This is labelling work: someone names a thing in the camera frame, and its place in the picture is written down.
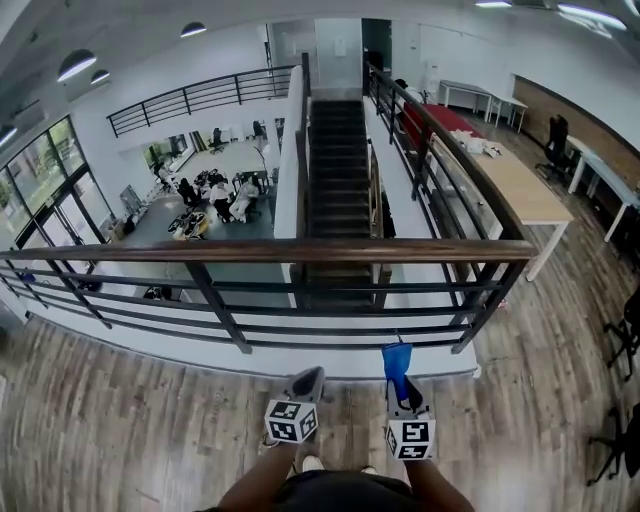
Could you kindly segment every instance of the person sitting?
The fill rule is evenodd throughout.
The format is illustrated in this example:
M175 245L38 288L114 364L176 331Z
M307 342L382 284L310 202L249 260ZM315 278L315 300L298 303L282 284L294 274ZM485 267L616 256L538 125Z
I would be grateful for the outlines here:
M224 186L224 181L219 181L211 188L209 203L211 203L220 217L222 217L222 222L233 222L235 220L231 216L231 213L229 213L231 196Z
M229 211L231 215L240 222L247 222L247 216L244 212L251 203L251 200L256 199L260 195L260 191L257 186L258 178L255 176L251 176L251 179L245 176L242 178L242 182L242 186L240 190L238 190L238 197L231 205L231 208L229 208Z
M178 193L182 196L184 204L186 204L187 206L195 208L196 206L198 206L198 204L200 204L200 201L202 201L202 192L198 190L198 192L196 193L194 188L189 185L189 182L186 178L182 178L180 180Z

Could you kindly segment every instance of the white pillar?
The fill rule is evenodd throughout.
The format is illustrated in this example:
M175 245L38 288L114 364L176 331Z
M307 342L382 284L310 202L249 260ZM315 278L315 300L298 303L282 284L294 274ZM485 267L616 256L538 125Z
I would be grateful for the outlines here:
M269 141L269 153L265 155L267 171L271 172L275 167L280 167L280 146L278 145L278 130L275 119L265 119L267 127L267 140Z

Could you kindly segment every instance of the table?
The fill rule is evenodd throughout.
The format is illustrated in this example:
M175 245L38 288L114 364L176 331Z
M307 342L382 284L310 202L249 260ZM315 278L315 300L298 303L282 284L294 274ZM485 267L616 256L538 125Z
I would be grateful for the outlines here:
M491 119L491 112L493 110L493 107L496 107L498 109L498 115L496 116L496 127L497 127L498 120L500 119L500 111L502 110L502 104L506 103L508 105L511 105L511 113L509 114L509 120L507 122L509 126L513 128L513 123L515 122L515 119L516 119L517 110L518 108L520 108L521 109L520 123L518 124L518 133L520 133L520 130L522 129L522 120L524 119L524 113L529 107L524 103L522 103L521 101L518 101L517 99L512 98L511 96L499 96L493 93L491 95L492 95L492 100L489 102L488 118Z
M492 94L489 91L486 91L482 87L478 87L473 84L464 84L462 82L453 82L451 80L440 80L440 87L444 88L444 106L449 106L449 93L451 91L461 91L469 94L473 94L476 97L476 105L473 109L473 113L475 114L478 111L478 98L485 97L487 98L487 108L484 111L484 122L488 122L489 119L489 106L491 104Z
M578 166L576 167L575 174L573 175L573 179L571 180L571 184L569 185L569 194L573 194L578 188L578 183L580 183L580 178L582 178L582 173L584 172L584 168L586 164L589 164L589 167L593 169L594 175L589 183L589 187L587 188L587 196L593 197L593 194L596 192L596 188L600 179L602 179L611 190L615 192L615 194L622 201L622 205L618 210L618 214L616 215L613 224L607 231L607 234L604 237L604 241L608 242L611 240L611 236L614 231L618 227L620 223L620 219L624 215L625 210L629 206L633 206L634 208L640 208L640 198L631 190L627 184L616 174L614 170L612 170L589 146L587 146L580 139L576 139L569 135L567 137L567 142L573 146L574 150L580 152L580 160L578 161Z
M434 140L438 152L453 156L440 139ZM562 238L573 216L549 188L525 166L511 151L498 142L491 142L493 147L500 150L502 155L491 158L489 155L471 155L487 176L500 190L509 205L515 211L516 216L525 226L555 226L551 238L542 252L535 259L533 266L527 273L527 280L533 281L540 269ZM461 177L467 190L475 190L479 198L481 194L476 189L471 179L457 164ZM494 220L489 230L489 239L496 240L502 233L502 226L498 220Z

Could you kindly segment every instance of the wooden handrail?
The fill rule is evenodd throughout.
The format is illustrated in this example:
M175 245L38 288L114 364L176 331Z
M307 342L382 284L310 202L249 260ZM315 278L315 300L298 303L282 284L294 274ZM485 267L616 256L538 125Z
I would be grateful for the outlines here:
M0 253L4 260L203 261L226 263L486 263L527 261L524 240L276 239L98 244Z
M476 161L460 146L460 143L451 135L449 130L447 130L427 109L418 103L413 96L407 93L388 76L384 75L379 69L372 66L369 62L367 62L367 66L370 71L376 75L376 80L392 89L395 92L396 97L400 96L406 103L409 103L421 119L429 125L431 130L440 137L444 145L449 149L449 151L451 151L453 156L458 160L460 165L468 174L469 178L474 182L491 210L493 210L498 221L502 224L506 237L512 240L524 240L525 237L522 223L516 216L513 208L511 208L511 205L507 202L493 181L491 181Z

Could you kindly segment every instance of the white wall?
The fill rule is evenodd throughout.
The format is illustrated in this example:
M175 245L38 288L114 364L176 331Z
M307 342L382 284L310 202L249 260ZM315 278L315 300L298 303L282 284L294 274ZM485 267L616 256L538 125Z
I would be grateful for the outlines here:
M640 149L640 65L615 40L547 13L516 20L513 33L513 73L568 98Z

